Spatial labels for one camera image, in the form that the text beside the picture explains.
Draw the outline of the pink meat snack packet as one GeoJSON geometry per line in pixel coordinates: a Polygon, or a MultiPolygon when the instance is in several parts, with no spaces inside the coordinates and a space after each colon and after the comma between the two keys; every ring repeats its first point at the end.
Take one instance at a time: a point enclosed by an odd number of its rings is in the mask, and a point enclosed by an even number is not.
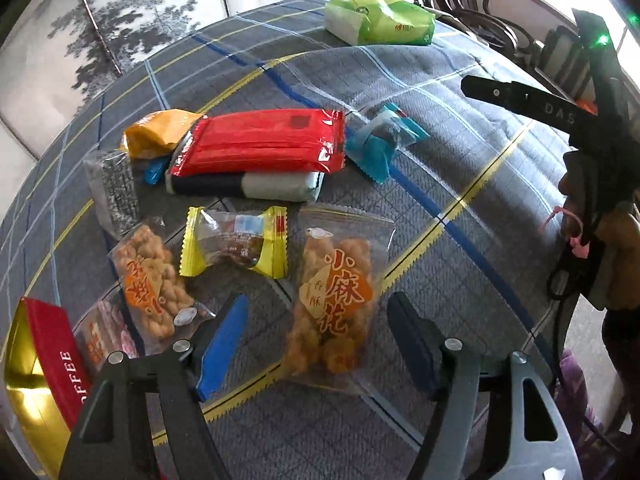
{"type": "Polygon", "coordinates": [[[115,351],[124,352],[129,359],[139,356],[122,311],[109,301],[96,302],[74,328],[74,336],[91,376],[99,373],[115,351]]]}

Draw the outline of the clear pack dark seaweed snack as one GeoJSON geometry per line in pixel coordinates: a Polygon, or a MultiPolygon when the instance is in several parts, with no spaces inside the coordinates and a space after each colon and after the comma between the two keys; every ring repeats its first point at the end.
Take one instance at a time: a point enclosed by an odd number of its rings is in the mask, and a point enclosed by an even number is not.
{"type": "Polygon", "coordinates": [[[84,160],[99,225],[121,240],[140,221],[140,208],[129,155],[121,150],[95,151],[84,160]]]}

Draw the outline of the red snack pack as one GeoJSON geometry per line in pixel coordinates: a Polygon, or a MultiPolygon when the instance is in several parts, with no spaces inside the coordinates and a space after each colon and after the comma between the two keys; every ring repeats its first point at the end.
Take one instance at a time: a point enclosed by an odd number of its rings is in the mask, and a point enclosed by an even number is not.
{"type": "Polygon", "coordinates": [[[279,108],[204,117],[176,149],[169,174],[334,174],[345,165],[345,140],[340,110],[279,108]]]}

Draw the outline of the small fried twist bag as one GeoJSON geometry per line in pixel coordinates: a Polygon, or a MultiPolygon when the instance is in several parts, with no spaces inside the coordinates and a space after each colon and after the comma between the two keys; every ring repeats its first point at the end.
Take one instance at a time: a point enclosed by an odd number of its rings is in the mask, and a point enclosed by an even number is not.
{"type": "Polygon", "coordinates": [[[110,252],[122,296],[148,356],[191,338],[202,323],[215,317],[186,290],[175,254],[160,236],[162,226],[162,222],[141,222],[110,252]]]}

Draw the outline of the orange snack packet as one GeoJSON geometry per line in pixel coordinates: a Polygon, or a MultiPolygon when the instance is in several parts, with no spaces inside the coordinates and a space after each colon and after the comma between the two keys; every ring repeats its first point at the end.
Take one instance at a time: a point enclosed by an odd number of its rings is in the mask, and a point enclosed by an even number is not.
{"type": "Polygon", "coordinates": [[[168,155],[202,117],[202,114],[178,108],[158,110],[127,127],[120,148],[132,159],[168,155]]]}

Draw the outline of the yellow cake packet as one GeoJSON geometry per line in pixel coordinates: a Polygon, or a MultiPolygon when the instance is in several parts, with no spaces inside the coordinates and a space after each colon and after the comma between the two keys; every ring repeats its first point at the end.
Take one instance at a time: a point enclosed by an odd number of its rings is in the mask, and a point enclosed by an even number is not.
{"type": "Polygon", "coordinates": [[[280,280],[288,275],[288,208],[259,214],[191,207],[186,214],[179,273],[195,278],[221,261],[280,280]]]}

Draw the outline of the gold tin red toffee box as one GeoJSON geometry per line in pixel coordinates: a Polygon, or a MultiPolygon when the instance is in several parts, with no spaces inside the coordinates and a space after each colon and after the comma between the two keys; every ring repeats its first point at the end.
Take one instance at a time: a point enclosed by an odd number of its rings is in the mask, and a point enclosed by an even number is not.
{"type": "Polygon", "coordinates": [[[91,388],[64,309],[23,297],[6,346],[6,393],[46,475],[58,478],[91,388]]]}

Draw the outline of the navy and pale blue pack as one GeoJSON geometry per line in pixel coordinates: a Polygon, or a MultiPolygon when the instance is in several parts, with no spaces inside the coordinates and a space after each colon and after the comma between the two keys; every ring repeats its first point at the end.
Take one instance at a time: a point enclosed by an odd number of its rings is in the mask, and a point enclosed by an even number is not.
{"type": "Polygon", "coordinates": [[[236,197],[247,200],[315,202],[320,194],[322,172],[244,172],[244,174],[197,174],[176,177],[165,172],[170,194],[185,196],[236,197]]]}

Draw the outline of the teal candy packet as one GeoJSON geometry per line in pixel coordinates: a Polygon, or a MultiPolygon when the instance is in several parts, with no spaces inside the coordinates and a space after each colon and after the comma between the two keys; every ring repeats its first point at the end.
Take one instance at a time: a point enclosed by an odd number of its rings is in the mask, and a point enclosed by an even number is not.
{"type": "Polygon", "coordinates": [[[346,136],[345,153],[370,180],[381,184],[390,176],[398,150],[429,137],[399,106],[387,103],[375,118],[346,136]]]}

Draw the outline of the green tissue pack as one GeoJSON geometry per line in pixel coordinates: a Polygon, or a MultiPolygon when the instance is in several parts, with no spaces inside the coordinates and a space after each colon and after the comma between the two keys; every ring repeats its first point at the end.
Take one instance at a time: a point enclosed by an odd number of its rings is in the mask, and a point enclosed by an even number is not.
{"type": "Polygon", "coordinates": [[[350,46],[428,46],[436,16],[406,0],[329,0],[324,27],[350,46]]]}

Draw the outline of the large fried twist bag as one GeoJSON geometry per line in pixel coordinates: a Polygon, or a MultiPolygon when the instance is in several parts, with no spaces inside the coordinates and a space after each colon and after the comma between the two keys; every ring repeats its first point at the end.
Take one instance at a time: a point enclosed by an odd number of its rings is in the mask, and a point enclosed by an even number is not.
{"type": "Polygon", "coordinates": [[[293,382],[360,393],[368,338],[396,226],[390,218],[337,205],[298,213],[304,244],[293,323],[282,365],[293,382]]]}

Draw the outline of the painted folding screen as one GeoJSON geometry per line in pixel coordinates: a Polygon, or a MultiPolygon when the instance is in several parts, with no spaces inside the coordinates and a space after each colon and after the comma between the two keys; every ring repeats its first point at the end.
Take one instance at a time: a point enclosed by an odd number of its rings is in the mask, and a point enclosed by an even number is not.
{"type": "Polygon", "coordinates": [[[29,0],[1,46],[1,121],[41,155],[117,75],[201,27],[283,0],[29,0]]]}

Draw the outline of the plaid grey tablecloth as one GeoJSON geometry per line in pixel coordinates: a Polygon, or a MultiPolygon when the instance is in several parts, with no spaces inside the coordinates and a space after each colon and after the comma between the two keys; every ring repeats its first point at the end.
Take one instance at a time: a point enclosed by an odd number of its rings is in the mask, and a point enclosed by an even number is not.
{"type": "Polygon", "coordinates": [[[364,238],[381,292],[404,292],[424,318],[474,350],[523,351],[551,375],[546,281],[561,245],[547,222],[559,203],[562,134],[466,98],[466,75],[529,82],[513,62],[446,25],[427,47],[349,47],[323,26],[321,0],[274,4],[210,25],[116,82],[53,142],[1,225],[1,325],[22,297],[65,309],[73,326],[100,300],[122,305],[112,242],[96,220],[84,159],[160,102],[212,114],[263,108],[342,110],[358,130],[386,103],[427,132],[390,177],[356,166],[327,176],[318,200],[288,210],[288,277],[221,261],[190,294],[218,310],[234,294],[248,320],[208,431],[235,479],[402,479],[433,404],[413,385],[378,308],[360,370],[292,376],[281,364],[308,237],[364,238]]]}

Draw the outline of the small blue candy packet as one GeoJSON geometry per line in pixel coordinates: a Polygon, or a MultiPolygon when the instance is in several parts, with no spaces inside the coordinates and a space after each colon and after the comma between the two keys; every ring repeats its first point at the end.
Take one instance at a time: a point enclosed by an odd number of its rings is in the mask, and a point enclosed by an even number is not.
{"type": "Polygon", "coordinates": [[[153,158],[146,165],[143,171],[143,181],[147,185],[157,185],[163,180],[165,172],[170,164],[170,156],[160,156],[153,158]]]}

